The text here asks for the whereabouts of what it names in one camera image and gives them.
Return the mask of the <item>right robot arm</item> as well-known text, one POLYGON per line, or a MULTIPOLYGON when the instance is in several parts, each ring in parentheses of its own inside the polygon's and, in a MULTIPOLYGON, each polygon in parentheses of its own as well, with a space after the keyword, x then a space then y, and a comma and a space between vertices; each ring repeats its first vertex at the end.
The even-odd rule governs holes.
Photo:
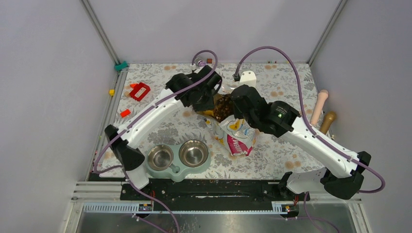
POLYGON ((279 182, 280 191, 295 194, 325 191, 343 200, 359 192, 370 154, 356 153, 338 145, 316 128, 307 126, 291 105, 280 100, 267 102, 254 87, 241 85, 230 96, 236 118, 245 119, 261 133, 298 146, 323 165, 311 172, 285 173, 279 182))

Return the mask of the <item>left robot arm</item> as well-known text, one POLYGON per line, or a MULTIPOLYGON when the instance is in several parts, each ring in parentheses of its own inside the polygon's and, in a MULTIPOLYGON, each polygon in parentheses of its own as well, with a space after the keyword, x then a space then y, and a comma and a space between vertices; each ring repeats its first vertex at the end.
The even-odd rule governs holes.
POLYGON ((204 66, 190 74, 175 74, 166 82, 160 94, 129 121, 105 128, 108 147, 120 161, 125 177, 136 189, 142 189, 149 183, 143 165, 146 155, 138 149, 139 143, 180 109, 191 106, 201 111, 211 110, 213 96, 218 92, 216 86, 222 80, 221 75, 210 66, 204 66))

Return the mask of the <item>pet food bag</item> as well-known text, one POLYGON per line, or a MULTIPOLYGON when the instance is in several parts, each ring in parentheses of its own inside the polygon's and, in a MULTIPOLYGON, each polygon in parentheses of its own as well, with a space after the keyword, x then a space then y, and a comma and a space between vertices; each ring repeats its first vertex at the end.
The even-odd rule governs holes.
POLYGON ((222 144, 232 156, 249 156, 256 142, 257 130, 250 127, 244 119, 234 116, 233 102, 230 98, 235 85, 224 84, 214 97, 214 109, 197 111, 210 134, 222 144))

